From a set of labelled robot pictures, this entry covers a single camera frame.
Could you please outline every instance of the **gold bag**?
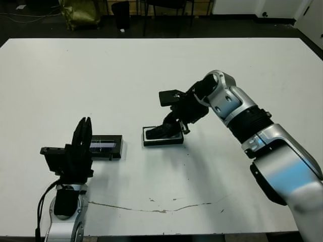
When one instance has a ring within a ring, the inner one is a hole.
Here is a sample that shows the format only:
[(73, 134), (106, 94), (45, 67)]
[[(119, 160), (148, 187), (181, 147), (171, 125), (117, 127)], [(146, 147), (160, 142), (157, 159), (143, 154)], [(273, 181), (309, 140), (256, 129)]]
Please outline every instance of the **gold bag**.
[(88, 25), (98, 27), (101, 14), (96, 0), (59, 0), (59, 2), (68, 30)]

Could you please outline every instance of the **white table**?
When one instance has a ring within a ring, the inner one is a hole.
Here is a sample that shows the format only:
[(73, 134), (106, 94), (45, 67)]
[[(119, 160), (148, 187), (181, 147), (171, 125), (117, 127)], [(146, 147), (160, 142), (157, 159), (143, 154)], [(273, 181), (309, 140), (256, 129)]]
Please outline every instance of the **white table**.
[(212, 112), (190, 125), (184, 145), (142, 147), (142, 127), (169, 112), (158, 91), (186, 91), (214, 69), (232, 75), (323, 167), (323, 64), (299, 39), (9, 40), (0, 49), (0, 235), (34, 235), (37, 202), (57, 178), (40, 148), (70, 143), (83, 116), (93, 134), (124, 137), (121, 160), (93, 163), (85, 235), (296, 230)]

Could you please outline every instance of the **white wall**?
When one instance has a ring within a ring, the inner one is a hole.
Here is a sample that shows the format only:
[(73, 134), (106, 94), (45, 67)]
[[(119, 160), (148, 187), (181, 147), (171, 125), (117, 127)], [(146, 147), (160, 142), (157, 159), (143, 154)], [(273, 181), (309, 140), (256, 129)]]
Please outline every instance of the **white wall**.
[(303, 0), (266, 0), (258, 17), (267, 12), (268, 18), (292, 19)]
[(259, 0), (214, 0), (213, 14), (254, 14)]
[(310, 3), (311, 5), (306, 12), (306, 15), (304, 16), (303, 13), (301, 13), (295, 27), (302, 31), (303, 34), (317, 46), (323, 49), (323, 39), (320, 37), (321, 34), (323, 34), (323, 1), (310, 0)]
[(213, 14), (256, 14), (298, 19), (311, 0), (214, 0)]

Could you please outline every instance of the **chair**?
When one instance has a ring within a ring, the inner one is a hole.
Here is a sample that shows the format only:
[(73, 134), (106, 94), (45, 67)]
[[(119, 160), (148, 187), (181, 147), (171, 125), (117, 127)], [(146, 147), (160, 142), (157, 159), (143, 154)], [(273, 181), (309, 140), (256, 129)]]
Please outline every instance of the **chair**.
[[(191, 13), (191, 26), (192, 26), (192, 20), (193, 20), (193, 10), (194, 10), (194, 0), (189, 0), (192, 2), (192, 13)], [(144, 21), (144, 27), (143, 27), (143, 36), (146, 34), (146, 24), (147, 24), (147, 16), (148, 16), (148, 9), (149, 5), (153, 5), (153, 13), (156, 17), (156, 8), (157, 7), (164, 7), (169, 9), (176, 9), (176, 16), (178, 16), (178, 10), (182, 10), (182, 16), (185, 12), (186, 7), (186, 0), (145, 0), (145, 21)]]

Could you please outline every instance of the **robotic arm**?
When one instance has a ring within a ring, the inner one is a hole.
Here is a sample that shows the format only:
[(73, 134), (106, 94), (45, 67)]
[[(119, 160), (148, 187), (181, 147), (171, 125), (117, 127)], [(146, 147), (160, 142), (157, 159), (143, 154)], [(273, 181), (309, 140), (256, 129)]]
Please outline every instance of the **robotic arm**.
[[(87, 179), (93, 176), (90, 144), (92, 139), (91, 119), (84, 117), (78, 123), (73, 134), (72, 144), (65, 148), (43, 147), (40, 153), (45, 156), (51, 171), (60, 178), (56, 185), (56, 197), (49, 207), (50, 227), (45, 236), (45, 242), (82, 242), (84, 231), (84, 216), (88, 207), (86, 197)], [(40, 219), (42, 204), (38, 207), (36, 242), (41, 242)]]
[(233, 77), (212, 71), (186, 93), (165, 91), (159, 98), (172, 112), (161, 126), (146, 132), (148, 139), (189, 133), (188, 124), (205, 116), (210, 107), (254, 159), (250, 170), (266, 196), (288, 205), (305, 241), (322, 241), (323, 174), (318, 163), (236, 86)]

